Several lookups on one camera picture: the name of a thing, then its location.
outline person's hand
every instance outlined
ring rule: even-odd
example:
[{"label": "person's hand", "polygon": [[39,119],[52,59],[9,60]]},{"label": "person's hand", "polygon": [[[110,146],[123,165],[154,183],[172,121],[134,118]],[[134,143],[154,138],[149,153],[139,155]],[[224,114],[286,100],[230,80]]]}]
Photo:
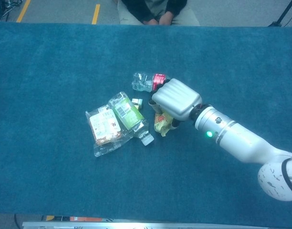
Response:
[{"label": "person's hand", "polygon": [[159,23],[156,21],[156,19],[151,19],[150,21],[144,21],[144,25],[158,25]]},{"label": "person's hand", "polygon": [[172,12],[167,11],[159,21],[160,25],[171,25],[171,21],[173,20],[174,15]]}]

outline green label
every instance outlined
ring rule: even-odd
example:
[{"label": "green label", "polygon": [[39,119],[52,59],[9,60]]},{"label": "green label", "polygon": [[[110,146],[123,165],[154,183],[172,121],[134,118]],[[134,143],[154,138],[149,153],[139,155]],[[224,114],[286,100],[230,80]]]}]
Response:
[{"label": "green label", "polygon": [[116,113],[117,117],[125,125],[127,130],[130,130],[137,123],[144,119],[144,117],[137,110],[137,108],[131,105],[129,98],[123,98],[115,105],[113,110]]}]

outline person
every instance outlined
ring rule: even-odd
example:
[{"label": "person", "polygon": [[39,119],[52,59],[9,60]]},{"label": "person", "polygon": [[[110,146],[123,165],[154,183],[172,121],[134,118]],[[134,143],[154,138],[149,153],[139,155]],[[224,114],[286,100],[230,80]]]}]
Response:
[{"label": "person", "polygon": [[187,0],[118,0],[120,24],[200,26]]}]

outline yellow floor line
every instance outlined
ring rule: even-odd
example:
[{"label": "yellow floor line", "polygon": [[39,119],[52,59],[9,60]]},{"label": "yellow floor line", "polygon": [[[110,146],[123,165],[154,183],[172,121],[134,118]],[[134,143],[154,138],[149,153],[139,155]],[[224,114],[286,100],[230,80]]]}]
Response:
[{"label": "yellow floor line", "polygon": [[20,15],[19,15],[19,17],[17,19],[17,22],[21,22],[22,21],[22,19],[24,17],[24,14],[25,14],[25,12],[27,10],[27,7],[29,6],[30,2],[31,2],[31,0],[26,0],[25,4],[23,6],[23,9],[22,9],[22,11],[21,11],[21,13],[20,13]]},{"label": "yellow floor line", "polygon": [[92,20],[92,25],[96,25],[96,23],[97,23],[99,8],[100,8],[100,4],[96,4],[94,15],[93,15],[93,20]]}]

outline dark jacket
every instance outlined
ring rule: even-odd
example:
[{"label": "dark jacket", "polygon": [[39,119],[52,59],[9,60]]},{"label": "dark jacket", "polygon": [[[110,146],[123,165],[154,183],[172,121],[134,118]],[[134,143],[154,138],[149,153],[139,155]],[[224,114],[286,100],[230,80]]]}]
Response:
[{"label": "dark jacket", "polygon": [[[122,0],[129,12],[140,22],[150,21],[154,18],[145,0]],[[168,0],[166,11],[172,12],[175,16],[185,7],[187,0]]]}]

